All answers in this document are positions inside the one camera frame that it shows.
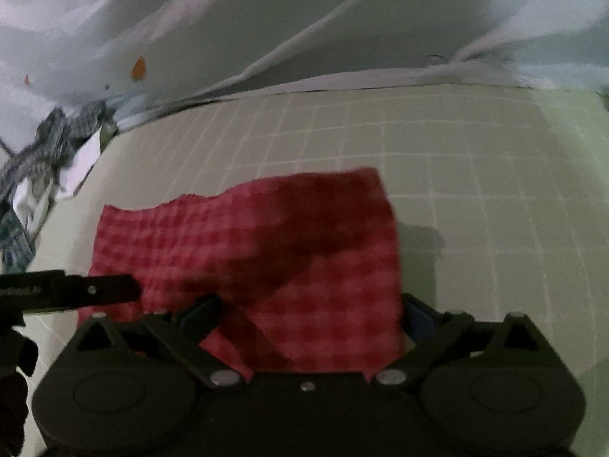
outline bolt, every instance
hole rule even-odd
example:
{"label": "bolt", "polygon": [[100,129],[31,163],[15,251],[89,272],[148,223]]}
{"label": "bolt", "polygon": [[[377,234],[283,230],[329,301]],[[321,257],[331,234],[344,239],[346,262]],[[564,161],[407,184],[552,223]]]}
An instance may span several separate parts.
{"label": "bolt", "polygon": [[303,392],[312,392],[313,390],[315,390],[317,388],[317,385],[315,383],[313,383],[312,381],[303,381],[300,384],[300,389]]}
{"label": "bolt", "polygon": [[401,385],[408,377],[399,369],[385,369],[376,375],[376,380],[385,386]]}
{"label": "bolt", "polygon": [[241,381],[241,375],[230,369],[221,369],[212,373],[209,381],[217,387],[233,386]]}

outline orange spot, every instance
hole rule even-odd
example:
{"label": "orange spot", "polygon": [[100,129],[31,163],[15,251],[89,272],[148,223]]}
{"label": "orange spot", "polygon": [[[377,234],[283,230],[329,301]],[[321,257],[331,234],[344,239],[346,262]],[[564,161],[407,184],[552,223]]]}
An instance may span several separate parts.
{"label": "orange spot", "polygon": [[141,81],[146,75],[146,62],[142,56],[135,62],[133,69],[131,70],[131,79],[134,81]]}

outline white sheet backdrop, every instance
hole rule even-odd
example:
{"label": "white sheet backdrop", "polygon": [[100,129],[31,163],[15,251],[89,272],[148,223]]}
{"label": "white sheet backdrop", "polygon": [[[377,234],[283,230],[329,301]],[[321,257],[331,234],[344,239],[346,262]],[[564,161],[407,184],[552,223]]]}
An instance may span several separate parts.
{"label": "white sheet backdrop", "polygon": [[[603,91],[608,11],[609,0],[0,0],[0,139],[19,150],[53,106],[100,98],[125,129],[261,92]],[[147,75],[134,82],[140,56]]]}

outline gray plaid clothing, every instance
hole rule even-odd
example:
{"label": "gray plaid clothing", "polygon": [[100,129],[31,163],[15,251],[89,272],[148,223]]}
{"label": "gray plaid clothing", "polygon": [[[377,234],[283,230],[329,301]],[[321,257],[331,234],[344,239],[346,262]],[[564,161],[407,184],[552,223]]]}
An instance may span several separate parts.
{"label": "gray plaid clothing", "polygon": [[76,152],[104,122],[114,123],[114,111],[99,101],[86,105],[80,115],[67,118],[54,109],[37,129],[34,142],[8,160],[0,170],[0,250],[2,271],[21,273],[35,255],[21,223],[14,214],[12,200],[17,185],[25,177],[57,179],[60,168],[69,164]]}

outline red cloth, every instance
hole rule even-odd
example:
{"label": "red cloth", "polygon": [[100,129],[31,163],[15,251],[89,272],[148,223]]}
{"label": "red cloth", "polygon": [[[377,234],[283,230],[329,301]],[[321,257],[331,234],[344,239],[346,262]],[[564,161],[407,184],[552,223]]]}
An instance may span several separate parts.
{"label": "red cloth", "polygon": [[131,273],[139,302],[83,308],[119,321],[227,304],[200,346],[252,371],[364,372],[403,353],[391,205],[373,169],[255,180],[152,209],[105,206],[89,274]]}

